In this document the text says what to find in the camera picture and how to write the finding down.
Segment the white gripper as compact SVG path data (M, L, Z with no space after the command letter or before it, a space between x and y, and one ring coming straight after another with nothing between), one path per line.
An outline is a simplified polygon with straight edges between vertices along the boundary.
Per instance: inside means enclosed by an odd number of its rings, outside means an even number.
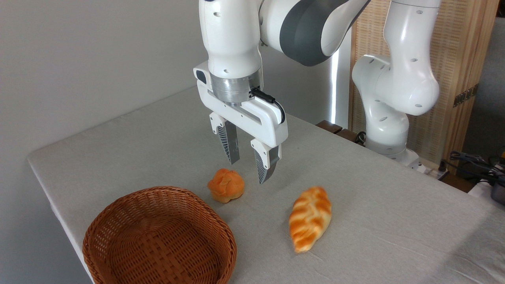
M237 128L255 139L251 140L256 159L258 181L266 182L281 159L281 144L288 137L287 121L275 104L253 97L240 106L227 105L213 95L211 74L205 61L193 68L197 88L203 104L213 111L210 115L212 131L218 136L230 164L239 159Z

